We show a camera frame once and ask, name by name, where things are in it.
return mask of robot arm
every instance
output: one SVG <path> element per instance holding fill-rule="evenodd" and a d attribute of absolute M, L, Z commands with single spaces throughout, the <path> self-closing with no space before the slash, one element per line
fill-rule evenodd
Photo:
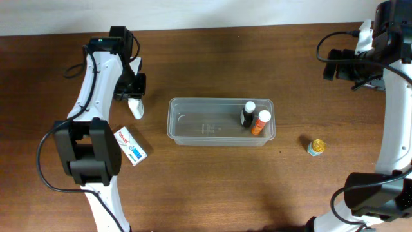
<path fill-rule="evenodd" d="M 360 28 L 356 51 L 332 50 L 329 59 L 366 59 L 390 65 L 412 77 L 411 37 L 412 1 L 394 0 L 377 8 L 374 30 L 370 21 Z M 384 136 L 375 174 L 352 173 L 345 186 L 371 184 L 411 169 L 412 160 L 412 87 L 397 74 L 375 66 L 356 64 L 328 64 L 325 79 L 354 81 L 358 87 L 386 91 Z M 335 207 L 338 214 L 350 222 L 365 222 L 368 226 L 412 217 L 412 176 L 372 188 L 344 193 L 344 200 Z M 309 231 L 358 231 L 359 225 L 349 225 L 332 212 L 312 218 L 306 225 Z"/>
<path fill-rule="evenodd" d="M 95 78 L 94 59 L 97 77 L 93 95 L 86 111 L 54 134 L 66 174 L 72 176 L 81 189 L 98 193 L 101 201 L 93 194 L 85 193 L 98 231 L 131 230 L 118 194 L 117 175 L 122 154 L 109 127 L 109 111 L 112 99 L 126 99 L 136 119 L 143 115 L 141 97 L 145 93 L 145 75 L 139 73 L 142 65 L 140 57 L 131 62 L 133 39 L 133 34 L 124 26 L 112 26 L 109 37 L 90 40 L 86 75 L 68 118 L 78 114 L 89 98 Z M 90 137 L 91 144 L 78 144 L 84 137 Z M 110 210 L 118 224 L 102 204 Z"/>

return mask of clear plastic container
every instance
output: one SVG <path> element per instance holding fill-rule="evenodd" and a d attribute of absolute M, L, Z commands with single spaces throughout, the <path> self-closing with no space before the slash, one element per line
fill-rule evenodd
<path fill-rule="evenodd" d="M 240 114 L 246 102 L 256 104 L 252 126 L 243 128 Z M 255 136 L 251 130 L 261 110 L 272 118 Z M 167 134 L 178 145 L 263 146 L 275 137 L 275 111 L 269 99 L 174 98 L 169 103 Z"/>

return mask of wooden table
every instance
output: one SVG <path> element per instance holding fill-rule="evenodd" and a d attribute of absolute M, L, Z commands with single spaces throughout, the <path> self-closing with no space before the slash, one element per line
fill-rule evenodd
<path fill-rule="evenodd" d="M 136 167 L 123 157 L 118 187 L 133 231 L 246 231 L 300 226 L 330 210 L 332 193 L 351 172 L 373 172 L 384 122 L 384 93 L 352 92 L 324 81 L 315 58 L 323 36 L 360 23 L 135 32 L 147 74 L 145 115 L 113 102 L 112 129 L 129 127 L 149 157 Z M 65 119 L 83 81 L 62 78 L 81 62 L 92 35 L 0 37 L 0 230 L 95 231 L 83 194 L 50 191 L 39 180 L 35 149 L 55 120 Z M 330 48 L 354 49 L 340 36 Z M 178 146 L 167 134 L 173 97 L 269 98 L 276 138 L 263 147 Z M 307 154 L 309 140 L 326 151 Z M 65 176 L 54 141 L 42 154 L 47 179 Z M 377 226 L 409 231 L 412 220 Z"/>

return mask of black cable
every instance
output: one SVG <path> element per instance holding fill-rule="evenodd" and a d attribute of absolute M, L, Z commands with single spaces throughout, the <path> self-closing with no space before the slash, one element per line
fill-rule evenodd
<path fill-rule="evenodd" d="M 82 51 L 83 51 L 83 63 L 73 65 L 72 67 L 66 69 L 66 70 L 64 71 L 64 73 L 63 73 L 63 77 L 64 77 L 64 78 L 71 79 L 71 78 L 77 77 L 77 76 L 79 76 L 80 74 L 83 73 L 84 68 L 86 67 L 86 57 L 87 57 L 87 54 L 86 54 L 87 51 L 86 51 L 86 49 L 85 49 L 84 47 L 85 47 L 85 45 L 82 47 Z M 80 69 L 77 73 L 75 73 L 75 74 L 73 74 L 73 75 L 69 75 L 69 74 L 68 74 L 70 71 L 72 71 L 73 69 L 75 69 L 75 68 L 77 68 L 77 67 L 81 67 L 81 69 Z"/>
<path fill-rule="evenodd" d="M 82 113 L 84 113 L 87 109 L 87 107 L 89 106 L 89 103 L 91 101 L 91 98 L 93 96 L 93 92 L 95 90 L 95 85 L 96 85 L 96 81 L 97 81 L 97 65 L 96 65 L 96 60 L 93 56 L 93 54 L 90 52 L 89 48 L 84 45 L 83 46 L 84 52 L 83 52 L 83 56 L 84 56 L 84 62 L 86 60 L 87 54 L 90 55 L 91 57 L 91 61 L 93 62 L 93 82 L 91 83 L 91 88 L 90 88 L 90 93 L 89 96 L 87 98 L 86 103 L 84 104 L 83 107 L 80 107 L 80 111 L 78 113 L 76 113 L 74 116 L 66 119 L 64 122 L 62 122 L 61 124 L 55 126 L 54 128 L 52 128 L 49 132 L 46 133 L 46 135 L 41 139 L 39 146 L 37 147 L 37 155 L 36 155 L 36 166 L 37 166 L 37 173 L 40 176 L 40 179 L 43 181 L 43 183 L 50 188 L 51 190 L 54 191 L 58 191 L 60 193 L 90 193 L 93 196 L 96 197 L 96 199 L 100 202 L 100 204 L 103 206 L 103 208 L 107 211 L 107 213 L 111 216 L 111 218 L 115 221 L 116 225 L 118 226 L 119 230 L 121 232 L 124 232 L 122 226 L 120 225 L 120 223 L 118 222 L 117 218 L 114 216 L 114 214 L 110 211 L 110 209 L 105 205 L 105 203 L 103 202 L 103 200 L 99 197 L 98 193 L 92 191 L 92 190 L 85 190 L 85 189 L 61 189 L 61 188 L 56 188 L 54 186 L 52 186 L 47 180 L 46 178 L 44 178 L 44 175 L 41 171 L 41 165 L 40 165 L 40 154 L 41 154 L 41 149 L 43 147 L 44 142 L 46 141 L 46 139 L 54 134 L 60 127 L 62 127 L 63 125 L 65 125 L 68 122 L 73 121 L 74 119 L 76 119 L 78 116 L 82 115 Z"/>
<path fill-rule="evenodd" d="M 319 55 L 319 50 L 320 50 L 320 47 L 321 47 L 321 45 L 323 44 L 323 42 L 324 42 L 325 40 L 327 40 L 327 38 L 329 38 L 329 37 L 331 37 L 331 36 L 341 35 L 341 34 L 352 35 L 352 36 L 354 36 L 354 37 L 358 37 L 358 36 L 359 36 L 359 31 L 334 32 L 334 33 L 331 33 L 331 34 L 325 36 L 325 37 L 319 42 L 319 44 L 317 45 L 317 48 L 316 48 L 316 58 L 317 58 L 318 60 L 320 60 L 320 61 L 322 61 L 322 62 L 325 62 L 325 63 L 332 63 L 332 64 L 367 64 L 367 65 L 378 66 L 378 67 L 387 69 L 387 70 L 389 70 L 389 71 L 392 71 L 392 72 L 395 73 L 395 74 L 398 74 L 399 76 L 401 76 L 401 78 L 403 78 L 403 79 L 404 79 L 405 81 L 407 81 L 409 84 L 412 84 L 412 79 L 411 79 L 408 75 L 406 75 L 404 72 L 402 72 L 402 71 L 400 71 L 400 70 L 398 70 L 398 69 L 396 69 L 396 68 L 394 68 L 394 67 L 391 67 L 391 66 L 389 66 L 389 65 L 382 64 L 382 63 L 379 63 L 379 62 L 376 62 L 376 61 L 369 61 L 369 60 L 364 60 L 364 59 L 329 60 L 329 59 L 322 58 L 322 57 Z M 370 81 L 372 81 L 372 80 L 378 79 L 378 78 L 380 78 L 380 77 L 379 77 L 379 76 L 370 77 L 370 78 L 367 79 L 366 81 L 363 81 L 363 82 L 357 84 L 355 87 L 356 87 L 356 88 L 359 88 L 359 87 L 362 86 L 363 84 L 366 84 L 366 83 L 368 83 L 368 82 L 370 82 Z M 351 190 L 354 190 L 354 189 L 370 188 L 370 187 L 374 187 L 374 186 L 379 186 L 379 185 L 383 185 L 383 184 L 388 184 L 388 183 L 390 183 L 390 182 L 394 182 L 394 181 L 403 179 L 404 177 L 410 175 L 411 173 L 412 173 L 412 168 L 410 168 L 409 170 L 407 170 L 405 173 L 403 173 L 403 174 L 401 174 L 401 175 L 398 175 L 398 176 L 396 176 L 396 177 L 392 177 L 392 178 L 390 178 L 390 179 L 388 179 L 388 180 L 383 180 L 383 181 L 380 181 L 380 182 L 377 182 L 377 183 L 374 183 L 374 184 L 363 184 L 363 185 L 358 185 L 358 186 L 343 187 L 343 188 L 339 189 L 338 191 L 336 191 L 336 192 L 333 194 L 333 196 L 332 196 L 332 198 L 331 198 L 331 200 L 330 200 L 330 207 L 331 207 L 331 209 L 332 209 L 332 213 L 333 213 L 333 214 L 335 215 L 335 217 L 337 217 L 341 222 L 344 222 L 344 223 L 349 224 L 349 225 L 360 225 L 359 230 L 363 229 L 364 227 L 365 227 L 365 228 L 368 228 L 368 225 L 367 225 L 365 222 L 351 222 L 351 221 L 349 221 L 349 220 L 346 220 L 346 219 L 342 218 L 342 217 L 336 212 L 336 209 L 335 209 L 335 200 L 336 200 L 337 196 L 339 196 L 341 193 L 344 193 L 344 192 L 346 192 L 346 191 L 351 191 Z"/>
<path fill-rule="evenodd" d="M 137 44 L 137 52 L 136 55 L 132 59 L 130 59 L 130 62 L 134 61 L 140 53 L 140 43 L 135 36 L 133 36 L 133 39 L 136 41 Z"/>
<path fill-rule="evenodd" d="M 319 49 L 320 49 L 321 45 L 323 44 L 323 42 L 324 42 L 325 40 L 327 40 L 327 38 L 329 38 L 329 37 L 331 37 L 331 36 L 341 35 L 341 34 L 347 34 L 347 35 L 352 35 L 352 36 L 356 37 L 356 36 L 359 34 L 359 31 L 352 31 L 352 32 L 334 32 L 334 33 L 330 33 L 329 35 L 325 36 L 325 37 L 321 40 L 321 42 L 319 42 L 319 44 L 317 45 L 317 48 L 316 48 L 316 58 L 317 58 L 318 60 L 320 60 L 320 61 L 322 61 L 322 62 L 325 62 L 325 63 L 331 63 L 331 64 L 368 64 L 368 65 L 378 66 L 378 67 L 380 67 L 380 68 L 385 68 L 385 69 L 387 69 L 387 70 L 389 70 L 389 71 L 394 72 L 395 74 L 398 74 L 401 78 L 403 78 L 403 79 L 404 79 L 405 81 L 407 81 L 409 84 L 412 84 L 412 79 L 411 79 L 408 75 L 406 75 L 404 72 L 402 72 L 402 71 L 400 71 L 400 70 L 398 70 L 398 69 L 396 69 L 396 68 L 394 68 L 394 67 L 392 67 L 392 66 L 379 63 L 379 62 L 377 62 L 377 61 L 369 61 L 369 60 L 365 60 L 365 59 L 329 60 L 329 59 L 322 58 L 322 57 L 319 55 Z"/>
<path fill-rule="evenodd" d="M 370 187 L 380 186 L 380 185 L 383 185 L 383 184 L 389 184 L 389 183 L 391 183 L 391 182 L 394 182 L 394 181 L 403 179 L 403 178 L 407 177 L 408 175 L 410 175 L 411 173 L 412 173 L 412 168 L 409 168 L 406 172 L 404 172 L 404 173 L 402 173 L 402 174 L 400 174 L 400 175 L 397 175 L 397 176 L 395 176 L 395 177 L 391 177 L 391 178 L 389 178 L 388 180 L 382 180 L 382 181 L 380 181 L 380 182 L 376 182 L 376 183 L 372 183 L 372 184 L 361 184 L 361 185 L 357 185 L 357 186 L 343 187 L 343 188 L 339 189 L 338 191 L 336 191 L 336 192 L 333 194 L 332 198 L 330 199 L 330 207 L 331 207 L 331 209 L 332 209 L 332 213 L 333 213 L 340 221 L 342 221 L 342 222 L 344 222 L 344 223 L 346 223 L 346 224 L 349 224 L 349 225 L 360 225 L 360 226 L 368 227 L 365 222 L 351 222 L 351 221 L 348 221 L 348 220 L 342 218 L 342 217 L 336 212 L 336 209 L 335 209 L 335 200 L 336 200 L 337 196 L 339 196 L 341 193 L 344 193 L 344 192 L 346 192 L 346 191 L 351 191 L 351 190 L 361 189 L 361 188 L 370 188 Z"/>

